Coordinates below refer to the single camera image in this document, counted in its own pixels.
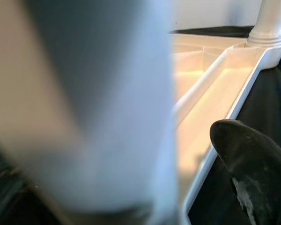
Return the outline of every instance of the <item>black cloth background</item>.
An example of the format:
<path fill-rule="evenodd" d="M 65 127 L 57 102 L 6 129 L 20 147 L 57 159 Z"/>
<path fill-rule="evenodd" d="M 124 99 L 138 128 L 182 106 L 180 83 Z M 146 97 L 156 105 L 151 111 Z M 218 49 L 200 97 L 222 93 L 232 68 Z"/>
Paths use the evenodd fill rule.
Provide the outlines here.
<path fill-rule="evenodd" d="M 216 27 L 177 33 L 246 38 L 251 29 Z M 281 60 L 275 68 L 260 72 L 237 119 L 271 137 L 281 147 Z M 230 176 L 218 157 L 188 215 L 192 225 L 250 224 L 232 191 Z"/>

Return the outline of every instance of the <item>black fabric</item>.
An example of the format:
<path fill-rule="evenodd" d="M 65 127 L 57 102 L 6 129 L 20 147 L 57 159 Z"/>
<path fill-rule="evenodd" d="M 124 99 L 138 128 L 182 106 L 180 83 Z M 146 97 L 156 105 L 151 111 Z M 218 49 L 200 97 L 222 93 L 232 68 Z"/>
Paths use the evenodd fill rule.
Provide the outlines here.
<path fill-rule="evenodd" d="M 178 33 L 248 37 L 252 27 L 180 30 Z M 271 137 L 281 147 L 281 61 L 257 77 L 238 117 L 246 125 Z M 192 225 L 249 225 L 233 193 L 230 175 L 217 158 L 189 212 Z"/>

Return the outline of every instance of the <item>white wall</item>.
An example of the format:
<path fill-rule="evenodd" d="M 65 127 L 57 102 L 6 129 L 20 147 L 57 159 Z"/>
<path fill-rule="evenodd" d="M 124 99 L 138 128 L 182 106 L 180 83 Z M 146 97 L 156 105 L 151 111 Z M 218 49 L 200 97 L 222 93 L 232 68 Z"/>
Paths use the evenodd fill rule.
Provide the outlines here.
<path fill-rule="evenodd" d="M 262 0 L 174 0 L 174 29 L 254 25 Z"/>

